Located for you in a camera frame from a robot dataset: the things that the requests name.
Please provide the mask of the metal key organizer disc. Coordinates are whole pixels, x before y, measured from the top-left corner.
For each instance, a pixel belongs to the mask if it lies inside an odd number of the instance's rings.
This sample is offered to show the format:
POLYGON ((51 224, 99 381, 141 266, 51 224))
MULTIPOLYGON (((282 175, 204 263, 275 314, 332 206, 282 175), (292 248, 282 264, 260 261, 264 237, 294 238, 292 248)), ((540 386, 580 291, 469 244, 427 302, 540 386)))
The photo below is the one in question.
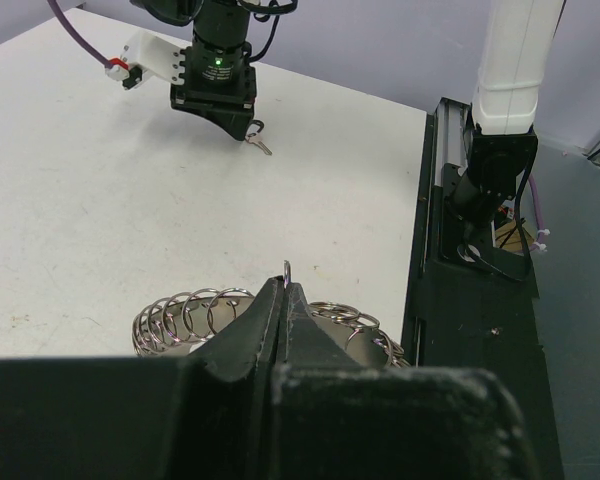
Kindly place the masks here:
POLYGON ((202 288, 159 298, 133 319, 131 341, 139 357, 201 357, 236 353, 244 360, 287 359, 292 339, 303 357, 367 368, 410 366, 405 350, 359 309, 333 301, 309 302, 291 292, 291 266, 257 294, 244 288, 202 288))

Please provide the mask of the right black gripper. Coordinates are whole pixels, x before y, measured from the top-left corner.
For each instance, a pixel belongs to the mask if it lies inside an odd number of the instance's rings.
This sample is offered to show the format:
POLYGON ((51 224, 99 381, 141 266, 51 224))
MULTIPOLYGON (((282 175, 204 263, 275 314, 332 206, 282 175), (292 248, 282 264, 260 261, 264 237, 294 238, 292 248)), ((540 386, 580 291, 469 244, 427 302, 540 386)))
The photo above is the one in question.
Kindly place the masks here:
POLYGON ((203 111, 200 116, 236 141, 244 141, 254 120, 256 72, 250 64, 248 41, 223 47, 193 34, 192 43, 180 51, 184 59, 179 75, 183 84, 171 86, 171 106, 183 111, 203 111))

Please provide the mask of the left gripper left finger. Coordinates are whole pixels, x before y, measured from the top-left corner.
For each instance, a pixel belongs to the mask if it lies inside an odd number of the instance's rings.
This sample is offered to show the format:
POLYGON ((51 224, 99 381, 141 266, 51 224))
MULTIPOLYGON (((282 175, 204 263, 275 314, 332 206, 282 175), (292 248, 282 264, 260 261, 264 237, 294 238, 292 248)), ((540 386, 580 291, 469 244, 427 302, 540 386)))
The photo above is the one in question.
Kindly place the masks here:
POLYGON ((0 360, 0 479, 266 479, 274 361, 0 360))

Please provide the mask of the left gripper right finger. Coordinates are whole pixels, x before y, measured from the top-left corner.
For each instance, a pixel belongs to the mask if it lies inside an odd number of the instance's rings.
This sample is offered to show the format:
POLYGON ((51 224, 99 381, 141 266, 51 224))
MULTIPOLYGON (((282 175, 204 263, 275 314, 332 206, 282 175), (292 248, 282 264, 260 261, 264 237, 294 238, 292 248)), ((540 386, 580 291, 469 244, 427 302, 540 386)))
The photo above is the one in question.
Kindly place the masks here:
POLYGON ((284 296, 272 373, 273 479, 531 479, 522 414, 490 372, 365 368, 284 296))

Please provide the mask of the black tag key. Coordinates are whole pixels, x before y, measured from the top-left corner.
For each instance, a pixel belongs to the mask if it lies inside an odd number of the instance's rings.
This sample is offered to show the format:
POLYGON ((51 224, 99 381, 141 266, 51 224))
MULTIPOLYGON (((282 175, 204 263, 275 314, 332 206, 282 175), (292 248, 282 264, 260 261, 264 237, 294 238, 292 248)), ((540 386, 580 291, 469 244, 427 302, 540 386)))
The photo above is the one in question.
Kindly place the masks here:
POLYGON ((265 145, 262 137, 265 124, 263 121, 254 119, 252 120, 246 131, 245 141, 251 145, 259 148, 265 155, 272 156, 273 152, 265 145))

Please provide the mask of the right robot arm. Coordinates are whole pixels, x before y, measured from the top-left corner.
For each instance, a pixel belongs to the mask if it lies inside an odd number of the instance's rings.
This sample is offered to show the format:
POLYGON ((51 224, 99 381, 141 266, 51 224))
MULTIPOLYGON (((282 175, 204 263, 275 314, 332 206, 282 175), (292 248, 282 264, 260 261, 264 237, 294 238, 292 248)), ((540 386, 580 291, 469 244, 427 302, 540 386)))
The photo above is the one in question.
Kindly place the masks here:
MULTIPOLYGON (((143 1, 155 18, 192 26, 182 50, 183 73, 171 89, 174 109, 203 117, 234 139, 259 145, 254 118, 251 20, 277 25, 295 1, 143 1)), ((534 120, 547 57, 563 11, 560 1, 495 1, 491 7, 478 83, 466 120, 468 165, 448 204, 476 227, 489 223, 507 199, 519 200, 537 152, 534 120)))

